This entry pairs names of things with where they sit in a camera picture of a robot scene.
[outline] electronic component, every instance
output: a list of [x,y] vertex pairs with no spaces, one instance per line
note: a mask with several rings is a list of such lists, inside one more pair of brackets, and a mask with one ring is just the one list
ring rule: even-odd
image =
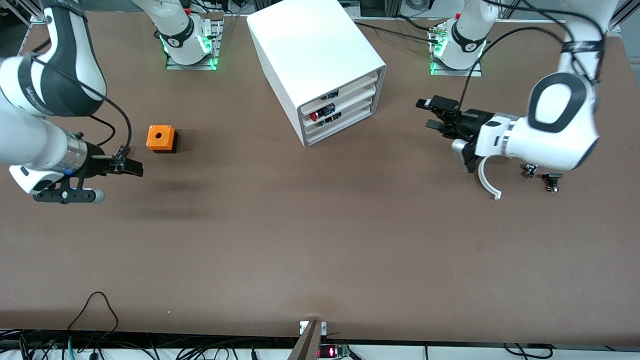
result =
[[147,147],[158,154],[175,154],[178,132],[171,125],[151,125],[147,133]]
[[317,121],[318,119],[320,119],[321,117],[325,117],[331,113],[333,113],[335,111],[335,105],[334,104],[329,104],[327,106],[325,106],[324,108],[321,108],[320,110],[316,110],[314,112],[312,112],[311,114],[309,114],[309,117],[311,118],[312,121]]
[[338,97],[338,90],[334,91],[334,92],[330,92],[329,94],[326,94],[325,96],[321,97],[320,100],[328,100],[328,99],[335,99],[336,97]]
[[563,174],[559,172],[547,172],[542,175],[542,179],[547,183],[547,191],[550,193],[558,192],[558,180],[564,177]]
[[334,122],[334,121],[338,120],[339,118],[341,118],[341,116],[342,116],[342,113],[338,112],[338,113],[335,113],[335,114],[331,115],[330,117],[328,117],[328,118],[326,118],[326,119],[324,119],[322,121],[319,121],[319,122],[315,123],[314,125],[315,126],[324,126],[325,124],[329,124],[330,122]]

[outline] cable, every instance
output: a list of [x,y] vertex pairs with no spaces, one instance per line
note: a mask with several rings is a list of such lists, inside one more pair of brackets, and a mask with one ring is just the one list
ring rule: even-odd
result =
[[96,117],[94,115],[89,115],[89,117],[91,119],[93,119],[93,120],[96,120],[97,122],[99,122],[101,124],[107,125],[111,129],[111,135],[109,135],[107,140],[104,140],[102,142],[97,143],[96,146],[103,146],[104,144],[108,143],[109,140],[113,139],[113,137],[116,135],[116,128],[113,127],[113,125],[111,125],[110,123],[108,123],[108,122],[106,122],[106,121],[104,121],[104,120],[102,120],[102,119],[100,119],[100,118],[98,118],[98,117]]
[[160,360],[160,355],[158,355],[158,350],[156,350],[156,346],[154,345],[154,342],[151,341],[151,336],[149,336],[148,332],[146,332],[145,334],[147,334],[147,339],[149,339],[149,342],[151,343],[151,347],[154,349],[154,353],[156,354],[156,359]]
[[109,308],[109,311],[111,312],[111,314],[113,315],[113,318],[116,320],[116,324],[113,326],[113,328],[106,332],[105,334],[103,334],[98,341],[96,341],[95,346],[93,348],[93,352],[95,353],[95,349],[99,346],[100,341],[102,339],[104,339],[105,336],[107,336],[108,334],[111,334],[112,332],[115,331],[115,329],[118,328],[118,325],[120,324],[120,320],[118,319],[118,315],[116,315],[116,312],[113,311],[113,308],[111,307],[111,304],[109,303],[109,298],[107,298],[107,295],[105,295],[102,291],[94,291],[93,293],[91,293],[91,295],[89,295],[89,297],[86,299],[86,302],[84,303],[84,306],[82,308],[82,310],[80,310],[80,313],[78,313],[78,315],[76,316],[76,318],[74,319],[74,321],[72,321],[69,326],[67,327],[67,331],[71,330],[71,326],[73,326],[76,321],[80,318],[80,316],[82,316],[82,314],[84,313],[84,310],[86,310],[86,307],[89,305],[89,301],[91,301],[91,298],[96,295],[102,295],[102,297],[104,298],[104,302],[107,304],[107,307]]
[[[94,93],[96,96],[100,97],[103,101],[106,101],[109,103],[109,105],[113,106],[115,110],[118,110],[118,112],[122,115],[122,117],[124,118],[125,122],[127,123],[127,142],[125,143],[125,146],[128,148],[129,145],[131,144],[131,135],[132,135],[132,130],[131,130],[131,121],[129,120],[129,117],[127,116],[127,114],[124,112],[123,109],[121,109],[115,102],[111,101],[111,99],[109,99],[108,97],[100,94],[98,91],[94,90],[92,87],[88,86],[87,84],[83,83],[82,81],[78,80],[78,79],[74,79],[72,76],[68,75],[66,72],[58,69],[57,67],[55,67],[54,65],[51,65],[49,63],[46,63],[36,57],[32,57],[33,61],[39,63],[40,65],[44,66],[44,67],[48,67],[51,70],[57,72],[58,74],[64,76],[65,78],[67,78],[68,80],[71,80],[75,83],[77,83],[78,85],[82,86],[83,88],[86,88],[87,90],[89,90],[90,92]],[[102,296],[104,297],[104,299],[106,300],[107,297],[104,296],[104,294],[100,291],[96,291],[96,293],[100,293],[102,294]]]
[[[568,11],[564,11],[564,10],[536,8],[535,6],[532,6],[527,1],[524,1],[524,3],[529,6],[528,8],[522,8],[522,7],[519,7],[519,6],[511,6],[511,5],[506,5],[506,4],[500,4],[500,3],[497,3],[497,2],[492,1],[492,0],[482,0],[482,1],[484,1],[484,2],[486,2],[488,4],[495,5],[495,6],[500,6],[500,7],[506,8],[506,9],[521,10],[521,11],[526,11],[526,12],[536,12],[536,13],[546,17],[547,19],[555,22],[557,25],[561,26],[565,31],[567,31],[567,33],[571,37],[572,41],[574,41],[574,39],[575,39],[573,33],[566,27],[566,25],[562,24],[559,20],[551,17],[549,14],[550,13],[556,13],[556,14],[569,15],[569,16],[578,17],[580,19],[584,19],[584,20],[588,21],[589,23],[591,23],[591,25],[593,25],[594,28],[598,29],[598,33],[600,34],[600,41],[603,43],[602,47],[604,48],[604,43],[605,43],[606,37],[604,36],[603,29],[600,27],[600,25],[595,20],[593,20],[591,17],[588,17],[588,16],[586,16],[584,14],[576,13],[576,12],[568,12]],[[596,70],[595,70],[593,79],[589,78],[589,76],[586,73],[586,70],[584,68],[584,65],[576,58],[575,53],[571,52],[571,54],[572,54],[572,66],[573,66],[573,63],[575,61],[577,61],[578,64],[580,65],[580,67],[581,67],[581,70],[584,71],[584,73],[582,75],[585,78],[587,78],[587,80],[592,84],[593,83],[599,83],[600,82],[600,71],[602,69],[602,59],[604,57],[604,52],[603,51],[599,51],[598,52],[598,57],[599,57],[598,65],[596,66]]]
[[44,40],[44,42],[38,46],[36,46],[33,50],[34,53],[39,52],[40,50],[44,49],[47,45],[51,44],[51,38],[48,38],[47,40]]
[[555,41],[559,42],[560,44],[563,43],[562,39],[560,39],[560,37],[554,34],[553,32],[547,29],[538,28],[536,26],[525,26],[523,28],[517,28],[511,31],[508,31],[507,33],[503,34],[501,37],[495,39],[495,41],[490,43],[489,46],[487,46],[486,49],[480,54],[480,56],[478,56],[478,59],[476,59],[474,64],[471,65],[469,73],[467,74],[467,80],[465,80],[465,86],[462,88],[462,94],[460,95],[460,105],[459,105],[460,108],[462,107],[462,102],[465,100],[465,95],[467,94],[467,88],[469,86],[469,81],[471,80],[471,73],[473,73],[473,70],[476,68],[480,60],[482,60],[482,58],[484,58],[484,56],[489,52],[489,50],[491,50],[491,48],[495,46],[495,44],[498,44],[502,39],[508,37],[509,35],[518,33],[520,31],[526,31],[526,30],[540,31],[541,33],[547,34],[548,36],[552,37]]
[[222,36],[222,34],[224,34],[224,33],[225,33],[225,31],[226,31],[228,28],[231,28],[231,27],[233,26],[233,24],[235,24],[235,23],[236,23],[236,21],[238,20],[238,17],[240,16],[240,13],[242,12],[242,8],[244,8],[244,6],[241,6],[240,8],[238,8],[238,13],[236,14],[236,16],[234,16],[234,18],[231,20],[231,22],[229,23],[229,25],[228,25],[228,26],[225,26],[225,27],[224,27],[224,29],[222,29],[222,32],[221,32],[220,34],[218,34],[218,35],[214,36],[213,38],[219,38],[219,37],[221,37],[221,36]]
[[384,31],[386,33],[390,33],[390,34],[394,34],[394,35],[398,35],[400,37],[407,37],[407,38],[412,38],[412,39],[416,39],[416,40],[422,40],[422,41],[426,41],[426,42],[430,42],[432,44],[436,44],[438,41],[435,39],[428,39],[428,38],[421,38],[421,37],[416,37],[414,35],[409,35],[409,34],[404,34],[404,33],[399,33],[397,31],[393,31],[393,30],[389,30],[389,29],[385,29],[385,28],[379,28],[377,26],[374,25],[369,25],[369,24],[365,24],[363,22],[358,22],[358,21],[354,21],[354,23],[356,25],[360,25],[360,26],[364,26],[366,28],[372,28],[372,29],[376,29],[376,30],[380,30],[380,31]]
[[406,20],[409,24],[411,24],[411,26],[413,26],[414,28],[418,28],[420,30],[424,30],[424,31],[429,31],[429,28],[426,28],[424,26],[418,25],[415,23],[415,21],[411,20],[411,18],[409,16],[404,16],[401,13],[397,14],[396,17],[399,17],[400,19],[404,19]]
[[[536,7],[533,6],[530,2],[528,2],[527,0],[521,0],[523,2],[523,4],[527,5],[529,8],[535,9]],[[563,24],[562,22],[560,22],[559,20],[557,20],[556,18],[552,17],[551,15],[545,13],[545,12],[538,12],[542,17],[551,20],[553,22],[555,22],[558,26],[560,26],[564,32],[566,32],[569,37],[571,38],[571,40],[573,41],[575,39],[575,36],[573,35],[573,32],[569,29],[569,27],[565,24]],[[582,75],[587,78],[587,80],[589,82],[591,82],[591,79],[589,79],[589,75],[587,74],[587,70],[584,68],[584,64],[575,56],[575,53],[570,53],[571,54],[571,67],[573,69],[573,71],[577,74],[580,74],[580,72],[578,72],[578,70],[576,70],[575,68],[575,63],[577,62],[578,65],[580,66],[580,69],[582,71]]]
[[74,355],[74,348],[71,346],[71,338],[67,340],[67,345],[69,346],[69,348],[67,349],[69,351],[69,359],[76,360],[76,356]]
[[520,352],[515,352],[515,351],[511,350],[507,346],[507,343],[503,343],[502,346],[504,347],[504,350],[507,350],[509,352],[509,354],[516,355],[516,356],[522,356],[522,357],[524,357],[524,360],[529,360],[529,358],[546,360],[546,359],[550,359],[554,355],[554,349],[551,348],[551,347],[547,347],[549,349],[549,354],[547,354],[545,356],[538,356],[538,355],[527,354],[524,351],[524,349],[520,346],[520,344],[518,344],[518,343],[513,343],[513,344],[516,345],[516,347],[520,350]]

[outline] orange cube with hole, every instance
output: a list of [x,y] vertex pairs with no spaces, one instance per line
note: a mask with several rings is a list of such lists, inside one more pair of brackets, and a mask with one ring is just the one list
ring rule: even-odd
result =
[[178,132],[171,125],[151,125],[147,134],[147,147],[158,154],[175,154]]

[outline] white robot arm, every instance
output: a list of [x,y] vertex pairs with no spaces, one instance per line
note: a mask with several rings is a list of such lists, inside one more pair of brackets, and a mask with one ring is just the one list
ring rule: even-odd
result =
[[135,0],[156,25],[164,50],[180,65],[192,65],[212,52],[211,20],[184,11],[179,1]]
[[[42,0],[42,5],[51,48],[0,60],[0,163],[11,165],[18,185],[37,201],[100,202],[100,190],[82,187],[85,178],[142,176],[142,164],[126,158],[128,148],[105,156],[81,135],[49,122],[50,116],[95,113],[106,84],[77,0]],[[70,177],[79,179],[77,189],[69,186]]]
[[444,65],[463,70],[470,68],[486,44],[486,36],[498,19],[498,7],[482,0],[465,0],[460,16],[438,26],[444,34],[436,34],[439,46],[433,56]]
[[475,171],[478,158],[495,155],[556,170],[579,167],[598,140],[593,120],[598,95],[595,80],[604,52],[603,34],[616,3],[563,1],[566,11],[583,14],[598,27],[587,19],[567,16],[568,34],[558,70],[533,88],[526,116],[461,111],[458,101],[434,96],[417,103],[443,121],[430,120],[427,126],[454,140],[452,149],[470,173]]

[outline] brown work surface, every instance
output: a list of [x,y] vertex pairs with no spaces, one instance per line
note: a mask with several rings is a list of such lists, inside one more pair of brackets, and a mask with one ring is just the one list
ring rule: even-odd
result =
[[[430,76],[423,42],[363,29],[388,65],[378,112],[304,149],[244,18],[211,72],[163,70],[142,13],[91,13],[89,25],[145,176],[89,179],[104,202],[62,206],[0,172],[0,327],[65,328],[102,290],[123,331],[294,336],[318,316],[343,338],[640,345],[640,94],[619,38],[592,157],[555,195],[520,176],[522,161],[492,160],[494,201],[414,107],[458,97],[464,81]],[[496,24],[492,38],[517,26]],[[558,51],[540,33],[506,39],[464,108],[523,114]],[[118,128],[113,152],[124,122],[107,104],[97,115]],[[108,135],[90,119],[56,123],[91,142]],[[178,129],[178,154],[145,148],[152,124]],[[76,328],[112,324],[95,299]]]

